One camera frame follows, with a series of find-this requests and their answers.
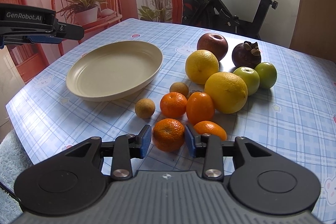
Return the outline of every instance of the metal screw cap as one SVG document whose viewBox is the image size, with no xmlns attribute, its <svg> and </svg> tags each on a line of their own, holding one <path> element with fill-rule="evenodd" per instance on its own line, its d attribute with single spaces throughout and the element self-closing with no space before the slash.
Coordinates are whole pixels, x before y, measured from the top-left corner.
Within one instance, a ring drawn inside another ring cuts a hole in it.
<svg viewBox="0 0 336 224">
<path fill-rule="evenodd" d="M 218 178 L 220 175 L 222 175 L 222 172 L 218 169 L 208 169 L 205 171 L 205 175 L 210 178 Z"/>
<path fill-rule="evenodd" d="M 113 175 L 117 178 L 125 178 L 129 176 L 129 171 L 126 169 L 116 169 L 113 171 Z"/>
</svg>

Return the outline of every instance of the white plate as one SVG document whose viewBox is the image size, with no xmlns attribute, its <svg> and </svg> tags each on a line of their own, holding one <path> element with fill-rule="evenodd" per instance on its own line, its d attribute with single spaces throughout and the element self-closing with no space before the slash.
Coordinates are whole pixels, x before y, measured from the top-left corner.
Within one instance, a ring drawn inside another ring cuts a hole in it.
<svg viewBox="0 0 336 224">
<path fill-rule="evenodd" d="M 163 54 L 153 44 L 115 42 L 79 59 L 68 72 L 67 88 L 88 101 L 116 100 L 148 85 L 162 62 Z"/>
</svg>

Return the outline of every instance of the red apple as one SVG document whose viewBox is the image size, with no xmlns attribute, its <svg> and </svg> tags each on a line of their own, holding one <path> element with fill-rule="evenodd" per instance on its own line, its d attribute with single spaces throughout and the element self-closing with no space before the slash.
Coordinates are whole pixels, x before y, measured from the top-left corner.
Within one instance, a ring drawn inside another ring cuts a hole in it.
<svg viewBox="0 0 336 224">
<path fill-rule="evenodd" d="M 197 49 L 212 52 L 220 61 L 227 54 L 228 44 L 226 39 L 218 33 L 205 33 L 198 39 Z"/>
</svg>

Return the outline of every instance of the blue plaid tablecloth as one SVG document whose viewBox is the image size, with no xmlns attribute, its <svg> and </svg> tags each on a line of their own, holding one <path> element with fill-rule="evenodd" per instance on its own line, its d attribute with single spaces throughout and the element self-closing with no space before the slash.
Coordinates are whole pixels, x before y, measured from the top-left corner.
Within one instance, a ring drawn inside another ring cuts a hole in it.
<svg viewBox="0 0 336 224">
<path fill-rule="evenodd" d="M 187 56 L 198 38 L 210 30 L 184 25 L 125 20 L 88 39 L 56 60 L 30 81 L 7 104 L 8 114 L 23 147 L 34 164 L 91 136 L 113 141 L 122 134 L 138 134 L 145 125 L 163 119 L 159 102 L 173 82 L 182 81 L 192 90 L 203 90 L 185 74 Z M 220 70 L 231 71 L 231 51 L 250 40 L 222 33 L 229 51 Z M 71 66 L 93 49 L 123 40 L 147 41 L 158 46 L 164 62 L 155 79 L 144 89 L 111 102 L 87 102 L 69 92 L 65 79 Z M 262 61 L 271 62 L 278 80 L 270 90 L 260 89 L 237 113 L 217 113 L 213 119 L 228 133 L 228 139 L 246 136 L 313 171 L 322 190 L 313 213 L 325 223 L 336 220 L 336 65 L 330 61 L 266 42 L 258 42 Z M 151 119 L 135 115 L 135 103 L 151 98 L 156 111 Z M 111 158 L 103 173 L 109 174 Z M 202 160 L 190 158 L 183 146 L 165 153 L 150 145 L 144 160 L 133 159 L 134 170 L 197 170 Z M 224 159 L 226 174 L 234 171 L 231 158 Z"/>
</svg>

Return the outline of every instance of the yellow lemon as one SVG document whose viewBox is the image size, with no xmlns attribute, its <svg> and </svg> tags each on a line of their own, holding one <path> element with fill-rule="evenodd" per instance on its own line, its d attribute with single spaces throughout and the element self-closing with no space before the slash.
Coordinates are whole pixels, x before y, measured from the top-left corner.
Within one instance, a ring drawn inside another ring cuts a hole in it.
<svg viewBox="0 0 336 224">
<path fill-rule="evenodd" d="M 218 72 L 218 69 L 217 58 L 207 50 L 193 52 L 185 62 L 185 73 L 196 84 L 204 85 L 211 75 Z"/>
<path fill-rule="evenodd" d="M 241 110 L 247 100 L 243 79 L 230 72 L 218 72 L 209 77 L 204 92 L 210 95 L 215 108 L 225 114 Z"/>
</svg>

